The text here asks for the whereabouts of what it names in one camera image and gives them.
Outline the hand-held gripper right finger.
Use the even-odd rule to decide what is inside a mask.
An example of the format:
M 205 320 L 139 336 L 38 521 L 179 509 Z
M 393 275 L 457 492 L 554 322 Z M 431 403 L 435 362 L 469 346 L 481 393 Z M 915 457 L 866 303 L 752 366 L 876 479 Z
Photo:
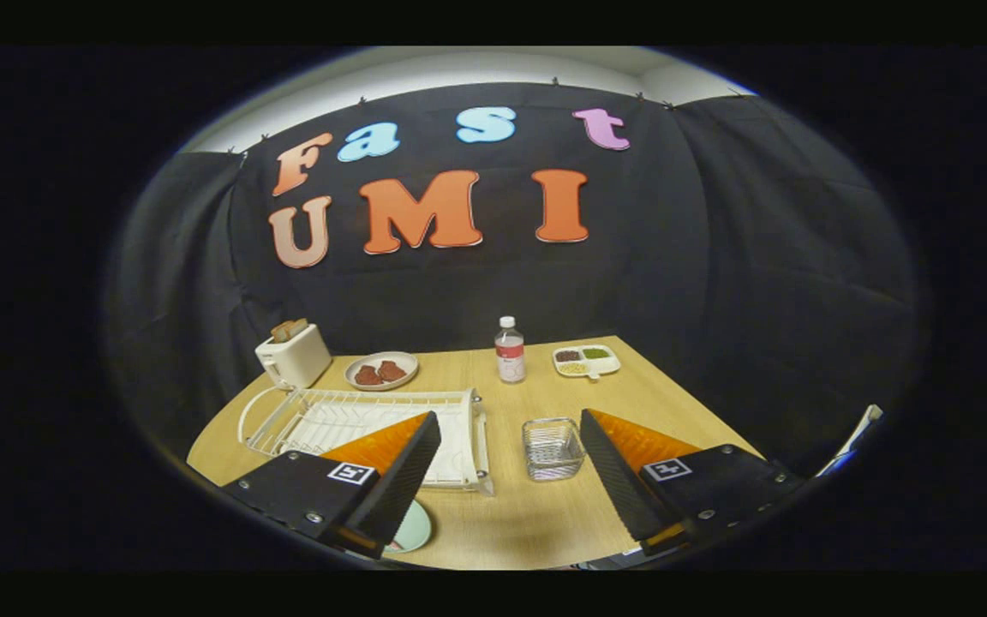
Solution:
M 712 542 L 782 504 L 805 482 L 741 446 L 701 448 L 595 409 L 580 437 L 643 554 Z

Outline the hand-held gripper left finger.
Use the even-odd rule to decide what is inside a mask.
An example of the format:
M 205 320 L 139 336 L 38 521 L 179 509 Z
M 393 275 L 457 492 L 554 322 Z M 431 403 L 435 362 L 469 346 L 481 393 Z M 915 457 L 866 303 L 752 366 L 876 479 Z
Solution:
M 438 417 L 423 411 L 329 452 L 279 454 L 222 489 L 315 542 L 379 558 L 440 445 Z

